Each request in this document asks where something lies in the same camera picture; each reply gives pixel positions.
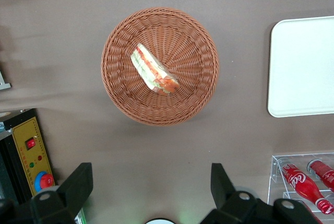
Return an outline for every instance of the screw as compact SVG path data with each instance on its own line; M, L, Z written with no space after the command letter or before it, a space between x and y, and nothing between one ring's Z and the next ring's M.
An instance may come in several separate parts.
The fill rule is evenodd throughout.
M50 194L46 193L46 194L42 194L41 197L40 197L40 201L44 201L46 199L49 199L50 198Z
M291 202L288 201L282 201L283 207L286 207L287 209L294 209L294 205Z
M248 194L246 194L246 193L240 193L239 197L240 197L240 199L243 199L245 201L248 201L248 200L251 199L251 197Z

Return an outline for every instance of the yellow control panel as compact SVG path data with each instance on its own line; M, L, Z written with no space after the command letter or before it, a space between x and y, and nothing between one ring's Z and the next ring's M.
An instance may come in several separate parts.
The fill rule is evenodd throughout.
M13 127L12 132L31 194L55 185L36 117Z

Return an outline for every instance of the brown table surface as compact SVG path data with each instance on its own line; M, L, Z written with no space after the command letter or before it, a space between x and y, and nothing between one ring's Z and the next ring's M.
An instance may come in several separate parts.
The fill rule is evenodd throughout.
M125 116L100 74L109 33L154 6L196 18L220 58L211 101L172 127ZM0 68L12 85L0 91L0 111L38 108L59 181L81 162L93 163L88 223L160 216L199 223L214 208L212 162L266 201L273 154L332 151L332 114L277 119L267 111L272 27L331 15L334 0L0 0Z

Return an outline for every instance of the wicker basket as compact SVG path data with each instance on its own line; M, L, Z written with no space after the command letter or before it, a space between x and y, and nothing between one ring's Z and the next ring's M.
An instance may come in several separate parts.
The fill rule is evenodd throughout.
M142 43L177 76L180 88L161 96L151 91L130 56ZM105 89L130 118L148 125L173 125L197 114L211 98L218 78L218 55L203 26L188 14L157 7L138 11L117 25L102 54Z

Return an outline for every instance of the white tray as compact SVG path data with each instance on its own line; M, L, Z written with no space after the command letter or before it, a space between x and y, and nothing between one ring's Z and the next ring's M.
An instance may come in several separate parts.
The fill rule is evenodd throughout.
M274 117L334 113L334 16L274 26L268 111Z

